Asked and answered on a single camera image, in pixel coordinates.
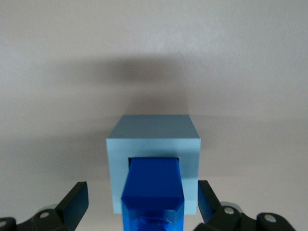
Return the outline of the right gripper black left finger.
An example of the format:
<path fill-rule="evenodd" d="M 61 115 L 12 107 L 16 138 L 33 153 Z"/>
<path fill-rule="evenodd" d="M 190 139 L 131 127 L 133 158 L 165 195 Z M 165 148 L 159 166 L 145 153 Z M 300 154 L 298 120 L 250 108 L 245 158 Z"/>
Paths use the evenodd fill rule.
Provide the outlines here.
<path fill-rule="evenodd" d="M 88 185 L 76 183 L 70 192 L 53 209 L 39 211 L 20 224 L 13 217 L 2 217 L 2 231 L 74 231 L 89 207 Z"/>

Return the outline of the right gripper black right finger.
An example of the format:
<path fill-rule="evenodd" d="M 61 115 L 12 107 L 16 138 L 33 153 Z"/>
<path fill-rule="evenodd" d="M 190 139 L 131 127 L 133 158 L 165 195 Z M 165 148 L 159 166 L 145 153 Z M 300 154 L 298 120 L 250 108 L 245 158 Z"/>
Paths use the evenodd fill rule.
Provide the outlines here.
<path fill-rule="evenodd" d="M 222 205 L 206 180 L 198 181 L 198 207 L 203 222 L 196 231 L 294 231 L 282 216 L 263 212 L 252 219 L 231 205 Z"/>

